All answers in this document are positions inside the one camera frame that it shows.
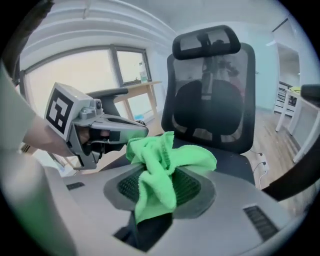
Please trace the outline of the white table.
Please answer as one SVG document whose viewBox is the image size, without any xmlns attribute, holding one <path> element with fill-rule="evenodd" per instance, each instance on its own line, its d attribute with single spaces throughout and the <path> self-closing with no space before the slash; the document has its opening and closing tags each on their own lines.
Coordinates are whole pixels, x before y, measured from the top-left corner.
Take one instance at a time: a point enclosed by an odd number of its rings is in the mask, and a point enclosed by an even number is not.
<svg viewBox="0 0 320 256">
<path fill-rule="evenodd" d="M 292 159 L 294 163 L 297 163 L 307 154 L 320 135 L 320 107 L 303 99 L 300 94 L 287 89 L 282 112 L 275 128 L 276 132 L 279 132 L 283 126 L 290 97 L 296 99 L 296 104 L 287 131 L 299 145 L 299 150 Z"/>
</svg>

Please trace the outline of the black office chair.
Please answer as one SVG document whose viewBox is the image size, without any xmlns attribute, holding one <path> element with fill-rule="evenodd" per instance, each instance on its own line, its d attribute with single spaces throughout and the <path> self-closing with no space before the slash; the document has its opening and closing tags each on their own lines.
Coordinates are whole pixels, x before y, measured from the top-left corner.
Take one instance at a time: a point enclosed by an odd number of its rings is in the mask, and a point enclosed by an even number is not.
<svg viewBox="0 0 320 256">
<path fill-rule="evenodd" d="M 178 35 L 167 58 L 168 87 L 161 127 L 174 138 L 242 154 L 254 140 L 256 58 L 227 25 Z M 207 181 L 178 169 L 172 174 L 177 206 L 213 196 Z"/>
</svg>

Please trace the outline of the clear plastic bottle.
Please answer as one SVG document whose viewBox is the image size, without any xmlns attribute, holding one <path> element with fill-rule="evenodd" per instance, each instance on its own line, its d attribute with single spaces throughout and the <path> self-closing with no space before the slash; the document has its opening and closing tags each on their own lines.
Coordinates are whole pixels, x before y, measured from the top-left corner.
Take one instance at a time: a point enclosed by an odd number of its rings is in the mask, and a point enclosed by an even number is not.
<svg viewBox="0 0 320 256">
<path fill-rule="evenodd" d="M 145 63 L 143 61 L 139 63 L 139 75 L 140 75 L 140 81 L 142 84 L 148 82 L 148 73 L 146 70 Z"/>
</svg>

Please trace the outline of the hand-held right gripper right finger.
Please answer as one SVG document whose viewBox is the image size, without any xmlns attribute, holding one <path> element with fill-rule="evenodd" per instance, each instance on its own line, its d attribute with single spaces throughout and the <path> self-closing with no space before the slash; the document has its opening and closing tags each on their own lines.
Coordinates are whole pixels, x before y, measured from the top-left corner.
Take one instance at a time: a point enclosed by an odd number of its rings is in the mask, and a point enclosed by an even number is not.
<svg viewBox="0 0 320 256">
<path fill-rule="evenodd" d="M 180 170 L 210 180 L 215 199 L 198 218 L 174 219 L 154 256 L 272 256 L 301 224 L 245 179 L 196 166 Z"/>
</svg>

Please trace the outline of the wooden table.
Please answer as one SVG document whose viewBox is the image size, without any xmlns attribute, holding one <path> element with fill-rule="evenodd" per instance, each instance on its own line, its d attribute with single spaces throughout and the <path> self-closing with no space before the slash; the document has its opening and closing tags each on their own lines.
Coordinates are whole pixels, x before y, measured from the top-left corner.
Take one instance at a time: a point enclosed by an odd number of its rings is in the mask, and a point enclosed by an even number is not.
<svg viewBox="0 0 320 256">
<path fill-rule="evenodd" d="M 132 113 L 128 99 L 139 96 L 139 95 L 147 94 L 150 105 L 151 105 L 151 109 L 153 111 L 155 122 L 160 127 L 161 119 L 157 111 L 156 97 L 152 91 L 154 88 L 154 85 L 160 84 L 160 83 L 161 81 L 151 81 L 151 82 L 140 83 L 136 85 L 125 86 L 124 89 L 127 89 L 127 93 L 117 96 L 114 99 L 114 103 L 124 102 L 124 107 L 129 119 L 134 120 L 134 115 Z"/>
</svg>

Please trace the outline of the person's left hand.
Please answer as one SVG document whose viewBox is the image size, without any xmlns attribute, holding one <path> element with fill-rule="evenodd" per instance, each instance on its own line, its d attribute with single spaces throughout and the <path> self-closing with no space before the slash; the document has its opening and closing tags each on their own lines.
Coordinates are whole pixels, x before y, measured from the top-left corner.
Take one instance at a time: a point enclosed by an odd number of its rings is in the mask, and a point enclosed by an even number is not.
<svg viewBox="0 0 320 256">
<path fill-rule="evenodd" d="M 81 145 L 84 145 L 90 140 L 90 128 L 83 126 L 75 126 L 77 135 Z"/>
</svg>

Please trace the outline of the person's left forearm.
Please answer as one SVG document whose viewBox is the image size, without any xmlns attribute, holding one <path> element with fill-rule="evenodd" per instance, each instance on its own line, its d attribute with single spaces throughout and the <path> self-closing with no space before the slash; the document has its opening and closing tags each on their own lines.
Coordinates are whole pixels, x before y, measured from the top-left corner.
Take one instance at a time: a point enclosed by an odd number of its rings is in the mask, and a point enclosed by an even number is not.
<svg viewBox="0 0 320 256">
<path fill-rule="evenodd" d="M 31 126 L 24 135 L 23 142 L 33 148 L 62 157 L 73 156 L 66 142 L 38 115 L 32 120 Z"/>
</svg>

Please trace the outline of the green microfibre cloth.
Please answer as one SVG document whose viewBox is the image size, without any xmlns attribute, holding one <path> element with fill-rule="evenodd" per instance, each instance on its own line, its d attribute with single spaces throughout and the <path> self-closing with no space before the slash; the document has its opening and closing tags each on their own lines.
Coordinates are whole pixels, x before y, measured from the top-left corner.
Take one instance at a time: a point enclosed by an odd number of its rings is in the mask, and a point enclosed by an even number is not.
<svg viewBox="0 0 320 256">
<path fill-rule="evenodd" d="M 136 224 L 175 211 L 177 196 L 172 175 L 177 167 L 217 168 L 217 159 L 209 150 L 197 145 L 174 148 L 174 138 L 174 132 L 167 131 L 160 136 L 132 138 L 127 143 L 125 156 L 130 163 L 146 166 L 138 178 Z"/>
</svg>

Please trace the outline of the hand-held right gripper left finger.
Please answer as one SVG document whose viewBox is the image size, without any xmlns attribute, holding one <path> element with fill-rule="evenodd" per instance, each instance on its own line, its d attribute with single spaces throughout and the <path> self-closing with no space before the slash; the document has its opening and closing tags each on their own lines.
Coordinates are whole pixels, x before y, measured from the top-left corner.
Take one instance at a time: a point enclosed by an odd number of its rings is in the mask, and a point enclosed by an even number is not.
<svg viewBox="0 0 320 256">
<path fill-rule="evenodd" d="M 130 212 L 117 209 L 105 197 L 105 184 L 137 165 L 62 178 L 45 168 L 48 185 L 63 224 L 74 242 L 76 256 L 146 256 L 113 234 L 126 226 Z"/>
</svg>

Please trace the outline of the white ceiling ducts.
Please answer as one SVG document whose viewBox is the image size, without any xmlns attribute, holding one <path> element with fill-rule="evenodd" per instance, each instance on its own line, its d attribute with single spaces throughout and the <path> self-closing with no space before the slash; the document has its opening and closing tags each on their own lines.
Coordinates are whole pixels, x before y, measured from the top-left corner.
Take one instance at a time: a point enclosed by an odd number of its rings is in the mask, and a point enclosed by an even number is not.
<svg viewBox="0 0 320 256">
<path fill-rule="evenodd" d="M 159 0 L 52 1 L 50 12 L 20 55 L 23 69 L 58 53 L 88 46 L 155 46 L 166 51 L 177 35 L 166 16 L 156 13 Z"/>
</svg>

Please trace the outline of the person's black printed t-shirt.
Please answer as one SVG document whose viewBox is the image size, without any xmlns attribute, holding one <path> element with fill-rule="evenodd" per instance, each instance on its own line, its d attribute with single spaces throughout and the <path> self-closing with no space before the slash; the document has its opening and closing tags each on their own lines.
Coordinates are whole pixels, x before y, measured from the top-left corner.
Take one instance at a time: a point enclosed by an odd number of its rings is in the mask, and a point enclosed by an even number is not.
<svg viewBox="0 0 320 256">
<path fill-rule="evenodd" d="M 47 17 L 53 5 L 54 0 L 40 0 L 18 25 L 4 48 L 1 59 L 14 83 L 19 79 L 20 56 L 28 39 L 43 19 Z"/>
</svg>

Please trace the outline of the black window frame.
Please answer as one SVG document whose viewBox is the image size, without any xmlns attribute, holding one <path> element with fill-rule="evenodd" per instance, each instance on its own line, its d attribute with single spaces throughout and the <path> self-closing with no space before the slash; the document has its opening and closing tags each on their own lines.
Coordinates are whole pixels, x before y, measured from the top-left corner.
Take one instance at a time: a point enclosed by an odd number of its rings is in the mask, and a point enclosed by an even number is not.
<svg viewBox="0 0 320 256">
<path fill-rule="evenodd" d="M 111 54 L 111 60 L 114 67 L 115 74 L 116 74 L 116 78 L 120 87 L 133 86 L 140 83 L 152 81 L 147 51 L 145 48 L 136 48 L 131 46 L 114 45 L 114 44 L 93 45 L 93 46 L 84 46 L 84 47 L 79 47 L 75 49 L 69 49 L 69 50 L 48 56 L 28 67 L 23 67 L 22 69 L 27 74 L 47 63 L 53 62 L 55 60 L 58 60 L 66 56 L 75 55 L 75 54 L 84 53 L 84 52 L 90 52 L 90 51 L 100 51 L 100 50 L 109 50 Z M 140 74 L 138 72 L 140 72 L 141 70 L 140 65 L 138 65 L 137 68 L 133 68 L 130 65 L 128 68 L 128 72 L 124 71 L 124 68 L 122 68 L 121 63 L 127 63 L 128 61 L 127 60 L 122 62 L 120 61 L 120 57 L 119 57 L 120 52 L 128 52 L 128 53 L 141 55 L 142 67 L 144 68 L 144 71 L 145 71 L 144 80 L 139 80 Z"/>
</svg>

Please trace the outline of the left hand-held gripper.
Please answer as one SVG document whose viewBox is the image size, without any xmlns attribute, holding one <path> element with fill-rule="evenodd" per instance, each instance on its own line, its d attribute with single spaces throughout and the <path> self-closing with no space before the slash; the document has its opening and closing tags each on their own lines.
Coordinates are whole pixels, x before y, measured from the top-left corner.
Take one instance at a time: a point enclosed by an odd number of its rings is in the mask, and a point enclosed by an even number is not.
<svg viewBox="0 0 320 256">
<path fill-rule="evenodd" d="M 104 114 L 99 99 L 58 82 L 51 90 L 45 120 L 77 157 L 79 164 L 74 170 L 94 170 L 103 154 L 119 151 L 129 140 L 149 133 L 140 122 Z M 87 143 L 80 143 L 76 126 L 89 128 Z"/>
</svg>

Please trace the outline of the white floor power socket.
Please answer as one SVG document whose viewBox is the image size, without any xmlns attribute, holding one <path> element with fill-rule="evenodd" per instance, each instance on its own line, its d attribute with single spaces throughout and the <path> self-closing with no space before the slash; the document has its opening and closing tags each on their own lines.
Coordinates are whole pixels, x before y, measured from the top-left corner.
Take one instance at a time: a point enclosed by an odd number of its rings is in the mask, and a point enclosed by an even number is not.
<svg viewBox="0 0 320 256">
<path fill-rule="evenodd" d="M 255 154 L 258 157 L 258 163 L 253 169 L 253 174 L 259 173 L 258 187 L 262 190 L 262 179 L 268 174 L 270 167 L 265 154 L 262 152 L 256 152 Z"/>
</svg>

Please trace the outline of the black chair seat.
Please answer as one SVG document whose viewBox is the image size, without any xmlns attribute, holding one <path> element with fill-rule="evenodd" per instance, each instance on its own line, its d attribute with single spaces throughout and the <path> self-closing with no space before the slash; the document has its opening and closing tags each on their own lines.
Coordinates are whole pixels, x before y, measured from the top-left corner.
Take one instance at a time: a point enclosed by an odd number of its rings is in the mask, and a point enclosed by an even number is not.
<svg viewBox="0 0 320 256">
<path fill-rule="evenodd" d="M 197 145 L 195 143 L 187 142 L 178 138 L 173 140 L 173 149 L 177 149 L 184 145 L 195 145 L 205 148 L 210 151 L 217 160 L 216 172 L 241 178 L 248 181 L 249 183 L 255 185 L 255 179 L 253 170 L 249 160 L 240 154 L 233 153 L 230 151 L 221 150 L 218 148 L 213 148 L 205 145 Z M 101 171 L 106 171 L 108 169 L 118 168 L 122 166 L 129 165 L 130 161 L 127 160 L 125 155 L 120 156 L 118 159 L 114 160 L 110 164 L 106 165 Z"/>
</svg>

